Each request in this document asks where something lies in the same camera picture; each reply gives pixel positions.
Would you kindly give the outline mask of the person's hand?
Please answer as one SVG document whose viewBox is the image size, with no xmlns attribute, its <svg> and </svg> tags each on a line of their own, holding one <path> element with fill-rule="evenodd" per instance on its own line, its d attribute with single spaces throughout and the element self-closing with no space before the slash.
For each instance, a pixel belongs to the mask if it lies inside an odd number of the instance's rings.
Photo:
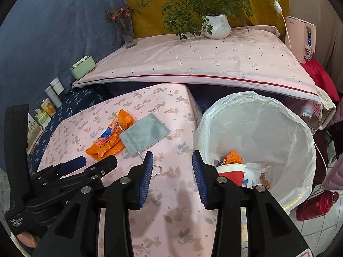
<svg viewBox="0 0 343 257">
<path fill-rule="evenodd" d="M 22 232 L 16 238 L 26 247 L 37 248 L 37 239 L 29 232 Z"/>
</svg>

